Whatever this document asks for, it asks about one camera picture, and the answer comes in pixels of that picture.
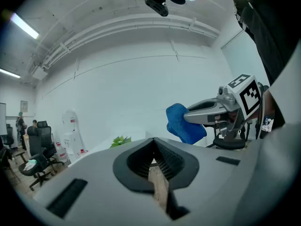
black shirt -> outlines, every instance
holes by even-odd
[[[291,22],[295,0],[234,0],[239,25],[256,44],[270,85],[289,61],[299,39],[298,28]],[[275,108],[273,128],[284,124],[279,108]]]
[[[21,132],[25,133],[25,128],[23,126],[24,120],[22,118],[19,118],[18,124],[21,126]]]

water cooler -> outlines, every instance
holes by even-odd
[[[70,162],[76,161],[80,157],[80,150],[86,151],[85,145],[79,133],[78,118],[74,111],[67,111],[63,114],[64,124],[64,142],[63,146],[70,159]]]

green plant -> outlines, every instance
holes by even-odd
[[[119,145],[123,145],[125,143],[128,143],[128,142],[131,142],[132,141],[132,138],[123,138],[123,136],[121,137],[116,137],[114,140],[113,140],[113,143],[111,144],[110,148],[111,147],[116,147],[116,146],[119,146]]]

fluorescent light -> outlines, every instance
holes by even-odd
[[[25,32],[27,32],[30,36],[32,36],[34,39],[38,37],[38,33],[34,31],[26,22],[24,22],[17,14],[13,14],[10,18],[11,21],[13,21],[16,25],[18,25],[20,28],[22,28]]]
[[[0,69],[0,72],[1,72],[1,73],[5,73],[5,74],[8,74],[8,75],[13,76],[13,77],[16,77],[16,78],[18,78],[18,79],[21,78],[20,75],[17,75],[17,74],[15,74],[15,73],[8,72],[8,71],[6,71],[6,70]]]

person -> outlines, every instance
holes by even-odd
[[[32,121],[32,126],[33,126],[34,128],[37,128],[37,127],[38,127],[38,122],[37,122],[37,120],[33,120],[33,121]]]
[[[238,24],[255,42],[270,85],[280,75],[297,45],[299,34],[293,28],[291,17],[298,12],[294,9],[297,0],[233,0]],[[275,113],[273,128],[284,124],[282,114],[267,90],[265,114]],[[258,111],[250,119],[257,118]]]
[[[25,129],[27,128],[27,125],[24,123],[23,120],[23,112],[19,112],[19,117],[18,117],[18,130],[20,132],[20,136],[21,136],[21,144],[22,144],[22,148],[23,150],[26,151],[26,146],[25,146],[25,141],[24,141],[24,135],[25,135]]]

